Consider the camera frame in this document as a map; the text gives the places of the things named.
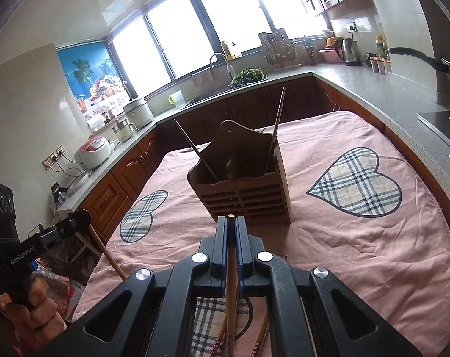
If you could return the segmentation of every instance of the stovetop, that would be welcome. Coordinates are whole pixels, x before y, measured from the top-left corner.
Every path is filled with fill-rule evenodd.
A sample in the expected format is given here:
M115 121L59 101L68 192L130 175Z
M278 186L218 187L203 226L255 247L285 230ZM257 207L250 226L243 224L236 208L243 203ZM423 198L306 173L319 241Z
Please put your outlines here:
M417 117L426 126L438 134L450 147L449 115L449 111L437 111L436 113L418 113Z

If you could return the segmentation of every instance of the pink basket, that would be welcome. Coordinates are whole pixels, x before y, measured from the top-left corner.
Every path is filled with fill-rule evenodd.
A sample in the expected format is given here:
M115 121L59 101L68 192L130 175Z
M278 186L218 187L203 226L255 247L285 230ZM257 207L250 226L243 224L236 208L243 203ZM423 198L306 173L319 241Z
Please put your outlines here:
M324 48L319 53L324 56L327 63L344 63L344 61L337 55L337 52L334 48Z

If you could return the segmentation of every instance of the human hand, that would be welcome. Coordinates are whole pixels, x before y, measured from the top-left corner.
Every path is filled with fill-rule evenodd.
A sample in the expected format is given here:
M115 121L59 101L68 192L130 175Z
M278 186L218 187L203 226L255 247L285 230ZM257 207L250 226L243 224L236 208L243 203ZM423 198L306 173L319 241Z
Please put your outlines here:
M48 285L44 279L34 278L28 290L28 301L34 306L30 311L23 305L7 303L5 311L13 322L20 338L34 350L66 330L66 323L58 313L57 304L46 296Z

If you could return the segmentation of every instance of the gray countertop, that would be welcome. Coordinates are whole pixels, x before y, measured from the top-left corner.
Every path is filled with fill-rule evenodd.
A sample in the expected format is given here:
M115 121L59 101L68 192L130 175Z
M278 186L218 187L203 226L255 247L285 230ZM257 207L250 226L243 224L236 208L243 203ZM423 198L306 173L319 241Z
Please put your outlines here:
M375 74L366 66L317 65L270 73L266 81L225 92L187 108L172 108L156 115L154 122L139 130L125 143L119 144L99 168L83 179L75 192L58 208L58 212L62 214L74 212L111 168L157 124L257 87L311 75L355 100L397 134L430 170L450 199L450 147L417 119L418 112L445 110L436 103L436 92L422 90L421 86L397 76Z

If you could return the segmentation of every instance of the dish rack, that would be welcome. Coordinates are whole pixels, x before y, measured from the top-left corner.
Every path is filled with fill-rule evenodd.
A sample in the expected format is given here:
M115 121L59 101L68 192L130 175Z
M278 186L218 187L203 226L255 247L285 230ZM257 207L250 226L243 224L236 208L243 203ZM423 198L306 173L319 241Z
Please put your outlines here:
M298 60L298 53L283 28L270 34L261 33L259 37L269 65L281 71L284 68L294 68L295 64L296 66L299 64L295 63Z
M272 135L224 121L187 179L212 218L234 214L249 224L290 223L290 199L278 141L265 173Z

